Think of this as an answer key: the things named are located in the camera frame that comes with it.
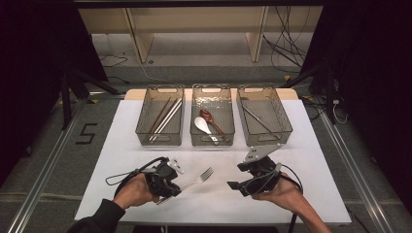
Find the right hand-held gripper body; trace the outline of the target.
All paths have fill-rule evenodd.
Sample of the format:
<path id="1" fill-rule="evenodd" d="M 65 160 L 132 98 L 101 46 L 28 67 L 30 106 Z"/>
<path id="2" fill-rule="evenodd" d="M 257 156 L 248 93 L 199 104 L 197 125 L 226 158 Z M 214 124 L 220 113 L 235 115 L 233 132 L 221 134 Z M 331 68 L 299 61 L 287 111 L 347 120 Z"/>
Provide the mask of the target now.
<path id="1" fill-rule="evenodd" d="M 275 163 L 269 154 L 282 145 L 253 146 L 244 159 L 246 170 L 253 178 L 243 185 L 243 195 L 254 195 L 272 189 L 279 180 L 281 163 Z"/>

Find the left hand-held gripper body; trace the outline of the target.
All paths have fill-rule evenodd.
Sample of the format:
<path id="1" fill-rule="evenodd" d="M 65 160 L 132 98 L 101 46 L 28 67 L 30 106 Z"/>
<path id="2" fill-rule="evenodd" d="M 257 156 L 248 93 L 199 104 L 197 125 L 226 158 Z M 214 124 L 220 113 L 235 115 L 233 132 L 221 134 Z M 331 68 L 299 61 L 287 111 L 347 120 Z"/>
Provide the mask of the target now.
<path id="1" fill-rule="evenodd" d="M 183 174 L 184 170 L 177 159 L 170 160 L 168 157 L 159 157 L 154 161 L 158 161 L 159 164 L 149 170 L 145 169 L 144 174 L 151 193 L 161 195 L 171 191 L 169 186 L 174 184 L 173 180 L 179 174 Z"/>

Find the steel fork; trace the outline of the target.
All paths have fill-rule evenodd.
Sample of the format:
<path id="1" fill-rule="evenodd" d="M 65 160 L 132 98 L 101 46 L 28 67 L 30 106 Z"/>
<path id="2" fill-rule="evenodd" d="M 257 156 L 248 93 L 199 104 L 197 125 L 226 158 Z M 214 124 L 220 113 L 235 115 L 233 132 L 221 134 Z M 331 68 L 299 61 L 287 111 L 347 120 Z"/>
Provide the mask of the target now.
<path id="1" fill-rule="evenodd" d="M 209 167 L 209 168 L 208 168 L 206 171 L 204 171 L 199 177 L 197 177 L 195 181 L 193 181 L 193 182 L 191 182 L 191 183 L 188 183 L 188 184 L 184 185 L 183 187 L 181 187 L 182 192 L 183 192 L 184 190 L 188 189 L 189 187 L 195 185 L 195 184 L 201 184 L 201 183 L 206 182 L 206 181 L 211 177 L 211 175 L 212 175 L 213 173 L 214 173 L 213 168 L 212 168 L 212 167 Z M 164 202 L 166 202 L 166 201 L 168 201 L 169 199 L 171 199 L 172 197 L 174 197 L 174 196 L 171 196 L 171 197 L 163 197 L 163 198 L 161 198 L 156 204 L 157 204 L 157 205 L 161 205 L 161 204 L 163 204 Z"/>

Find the smoky clear plastic bin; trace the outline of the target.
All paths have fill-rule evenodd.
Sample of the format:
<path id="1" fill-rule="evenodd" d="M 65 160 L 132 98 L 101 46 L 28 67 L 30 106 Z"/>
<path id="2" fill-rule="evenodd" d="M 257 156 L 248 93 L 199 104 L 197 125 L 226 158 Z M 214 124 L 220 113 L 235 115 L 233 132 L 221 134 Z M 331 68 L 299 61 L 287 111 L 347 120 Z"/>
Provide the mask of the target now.
<path id="1" fill-rule="evenodd" d="M 248 147 L 284 145 L 288 141 L 293 132 L 292 124 L 274 86 L 269 84 L 240 85 L 237 88 L 236 103 Z M 243 110 L 242 105 L 268 122 L 274 133 L 269 133 Z"/>
<path id="2" fill-rule="evenodd" d="M 210 135 L 195 125 L 195 119 L 202 117 L 203 111 L 207 111 L 212 120 L 206 122 Z M 196 83 L 192 86 L 189 132 L 195 147 L 229 147 L 233 144 L 235 126 L 231 91 L 227 83 Z"/>
<path id="3" fill-rule="evenodd" d="M 176 114 L 173 115 L 155 141 L 150 142 L 149 138 L 154 134 L 149 133 L 151 126 L 169 97 L 171 97 L 170 102 L 161 117 L 165 115 L 167 109 L 177 98 L 183 99 L 182 106 L 178 109 Z M 170 147 L 179 146 L 182 143 L 185 99 L 185 88 L 182 84 L 148 86 L 135 130 L 142 146 Z"/>

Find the steel table knife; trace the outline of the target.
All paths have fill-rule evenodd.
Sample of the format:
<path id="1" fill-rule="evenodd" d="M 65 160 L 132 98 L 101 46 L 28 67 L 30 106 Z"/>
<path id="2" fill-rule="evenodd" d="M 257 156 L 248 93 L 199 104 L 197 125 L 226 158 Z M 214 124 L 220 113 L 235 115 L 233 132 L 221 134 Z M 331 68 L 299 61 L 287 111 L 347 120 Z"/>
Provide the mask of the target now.
<path id="1" fill-rule="evenodd" d="M 266 122 L 265 120 L 263 120 L 262 118 L 260 118 L 259 116 L 257 116 L 256 114 L 254 114 L 251 110 L 249 110 L 246 106 L 242 105 L 242 108 L 244 111 L 246 111 L 251 117 L 253 117 L 260 125 L 262 125 L 266 130 L 269 131 L 269 133 L 273 134 L 274 130 L 272 128 L 272 126 Z"/>

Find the white ceramic spoon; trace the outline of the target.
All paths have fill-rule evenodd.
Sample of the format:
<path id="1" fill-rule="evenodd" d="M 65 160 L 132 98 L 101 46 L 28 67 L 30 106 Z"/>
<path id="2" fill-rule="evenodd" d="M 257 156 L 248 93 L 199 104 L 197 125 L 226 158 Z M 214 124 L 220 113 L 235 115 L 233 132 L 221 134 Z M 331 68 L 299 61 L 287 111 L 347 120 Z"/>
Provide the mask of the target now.
<path id="1" fill-rule="evenodd" d="M 206 120 L 203 117 L 201 117 L 201 116 L 196 117 L 194 119 L 194 124 L 199 130 L 206 133 L 211 138 L 211 140 L 213 141 L 213 143 L 215 145 L 217 145 L 219 143 L 219 140 L 215 136 L 212 135 L 212 133 L 211 133 L 209 127 L 208 127 L 208 124 L 207 124 Z"/>

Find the brown wooden chopstick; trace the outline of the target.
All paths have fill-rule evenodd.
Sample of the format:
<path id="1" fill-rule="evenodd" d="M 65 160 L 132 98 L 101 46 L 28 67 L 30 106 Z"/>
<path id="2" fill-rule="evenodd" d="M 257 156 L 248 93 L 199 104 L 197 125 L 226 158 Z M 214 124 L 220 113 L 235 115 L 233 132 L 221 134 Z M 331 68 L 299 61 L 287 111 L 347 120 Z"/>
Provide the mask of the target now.
<path id="1" fill-rule="evenodd" d="M 159 120 L 160 120 L 163 112 L 165 111 L 167 105 L 169 104 L 170 99 L 171 99 L 171 97 L 169 97 L 169 98 L 167 99 L 167 101 L 165 102 L 164 106 L 161 108 L 161 111 L 159 112 L 159 114 L 158 114 L 158 116 L 156 117 L 153 125 L 151 126 L 151 129 L 150 129 L 149 133 L 154 133 L 154 132 L 155 132 L 155 128 L 156 128 L 156 126 L 157 126 L 157 124 L 158 124 L 158 122 L 159 122 Z"/>
<path id="2" fill-rule="evenodd" d="M 161 130 L 164 128 L 164 125 L 167 124 L 166 121 L 172 117 L 172 112 L 175 111 L 175 109 L 177 108 L 177 106 L 179 105 L 181 99 L 177 98 L 173 104 L 167 109 L 165 115 L 161 118 L 161 121 L 159 122 L 158 126 L 155 128 L 154 133 L 160 133 Z"/>

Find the brown wooden spoon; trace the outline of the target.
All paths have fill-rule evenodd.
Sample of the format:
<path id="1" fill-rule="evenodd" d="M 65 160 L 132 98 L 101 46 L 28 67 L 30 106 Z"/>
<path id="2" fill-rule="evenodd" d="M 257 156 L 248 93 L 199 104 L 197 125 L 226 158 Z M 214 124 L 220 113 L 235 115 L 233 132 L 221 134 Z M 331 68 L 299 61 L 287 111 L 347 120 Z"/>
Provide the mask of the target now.
<path id="1" fill-rule="evenodd" d="M 219 134 L 224 135 L 224 132 L 219 128 L 219 126 L 215 123 L 213 116 L 211 113 L 205 109 L 200 110 L 200 116 L 203 117 L 207 122 L 211 123 L 215 129 L 218 131 Z"/>

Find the person's right hand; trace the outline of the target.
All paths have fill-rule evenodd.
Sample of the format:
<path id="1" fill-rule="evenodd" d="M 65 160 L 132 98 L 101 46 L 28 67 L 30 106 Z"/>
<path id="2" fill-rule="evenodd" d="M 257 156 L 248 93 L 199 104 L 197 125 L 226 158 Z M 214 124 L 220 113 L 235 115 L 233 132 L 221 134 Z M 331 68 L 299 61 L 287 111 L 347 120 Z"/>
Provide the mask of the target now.
<path id="1" fill-rule="evenodd" d="M 297 213 L 305 204 L 304 197 L 298 188 L 285 179 L 280 179 L 272 190 L 253 194 L 252 198 L 271 202 L 293 213 Z"/>

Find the person's left hand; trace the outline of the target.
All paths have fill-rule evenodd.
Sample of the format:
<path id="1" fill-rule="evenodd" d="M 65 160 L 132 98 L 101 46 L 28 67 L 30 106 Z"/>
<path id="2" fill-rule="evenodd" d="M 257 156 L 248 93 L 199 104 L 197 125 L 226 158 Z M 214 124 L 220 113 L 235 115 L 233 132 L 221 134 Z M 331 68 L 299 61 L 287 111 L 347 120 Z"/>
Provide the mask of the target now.
<path id="1" fill-rule="evenodd" d="M 157 202 L 159 197 L 151 193 L 144 174 L 139 174 L 126 183 L 115 196 L 113 202 L 126 210 L 148 202 Z"/>

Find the black metal stand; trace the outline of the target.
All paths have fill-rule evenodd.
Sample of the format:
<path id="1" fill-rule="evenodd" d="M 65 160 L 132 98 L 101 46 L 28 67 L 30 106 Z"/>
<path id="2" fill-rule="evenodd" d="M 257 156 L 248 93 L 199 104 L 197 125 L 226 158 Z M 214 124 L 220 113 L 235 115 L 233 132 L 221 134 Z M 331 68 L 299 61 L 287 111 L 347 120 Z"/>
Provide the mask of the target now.
<path id="1" fill-rule="evenodd" d="M 85 71 L 71 66 L 64 68 L 60 78 L 61 99 L 63 104 L 63 130 L 65 130 L 72 121 L 70 91 L 72 91 L 78 99 L 86 100 L 90 92 L 86 88 L 85 83 L 91 83 L 114 95 L 120 94 L 117 89 L 106 83 L 102 83 Z"/>
<path id="2" fill-rule="evenodd" d="M 335 97 L 334 71 L 327 61 L 321 61 L 312 68 L 301 72 L 295 79 L 281 85 L 281 88 L 291 88 L 308 78 L 313 78 L 309 87 L 312 94 L 320 95 L 323 92 L 326 94 L 326 116 L 332 124 L 335 124 L 336 120 L 333 113 L 333 100 Z"/>

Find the black curtain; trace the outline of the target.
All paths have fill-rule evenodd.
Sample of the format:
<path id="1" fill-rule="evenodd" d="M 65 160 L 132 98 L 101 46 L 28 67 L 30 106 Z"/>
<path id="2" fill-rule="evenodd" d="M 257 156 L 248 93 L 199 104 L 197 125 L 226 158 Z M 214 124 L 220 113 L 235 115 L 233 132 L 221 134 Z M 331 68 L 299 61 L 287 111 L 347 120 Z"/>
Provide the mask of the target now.
<path id="1" fill-rule="evenodd" d="M 66 67 L 108 80 L 74 0 L 0 0 L 0 186 L 44 125 Z"/>
<path id="2" fill-rule="evenodd" d="M 346 110 L 412 211 L 412 0 L 321 0 L 302 70 L 330 60 Z"/>

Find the light wooden shelf unit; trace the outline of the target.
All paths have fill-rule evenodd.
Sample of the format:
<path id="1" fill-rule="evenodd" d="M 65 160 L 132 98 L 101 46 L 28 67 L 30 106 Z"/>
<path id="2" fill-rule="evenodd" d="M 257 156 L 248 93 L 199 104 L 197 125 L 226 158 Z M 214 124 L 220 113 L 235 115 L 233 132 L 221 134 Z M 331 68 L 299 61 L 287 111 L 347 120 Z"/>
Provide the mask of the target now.
<path id="1" fill-rule="evenodd" d="M 251 59 L 259 59 L 263 34 L 316 29 L 321 6 L 81 9 L 90 34 L 127 34 L 139 61 L 147 60 L 157 33 L 243 33 Z"/>

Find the aluminium floor rail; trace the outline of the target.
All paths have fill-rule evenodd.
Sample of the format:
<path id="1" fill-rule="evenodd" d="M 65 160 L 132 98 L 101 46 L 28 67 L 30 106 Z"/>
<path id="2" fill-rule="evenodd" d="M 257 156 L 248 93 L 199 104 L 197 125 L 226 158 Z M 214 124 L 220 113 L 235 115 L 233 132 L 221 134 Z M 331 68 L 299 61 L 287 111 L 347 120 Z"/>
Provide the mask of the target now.
<path id="1" fill-rule="evenodd" d="M 362 203 L 368 211 L 377 231 L 379 233 L 395 233 L 389 223 L 389 219 L 386 217 L 384 209 L 379 204 L 378 199 L 367 184 L 366 179 L 364 178 L 337 127 L 329 121 L 326 114 L 322 114 L 321 119 L 329 137 L 337 148 L 339 156 L 341 157 L 342 162 L 347 169 L 349 176 L 351 177 L 351 180 L 362 200 Z"/>
<path id="2" fill-rule="evenodd" d="M 63 108 L 55 105 L 46 125 L 0 188 L 0 214 L 10 216 L 0 233 L 22 233 L 66 147 L 86 100 L 71 104 L 72 119 L 62 129 Z"/>

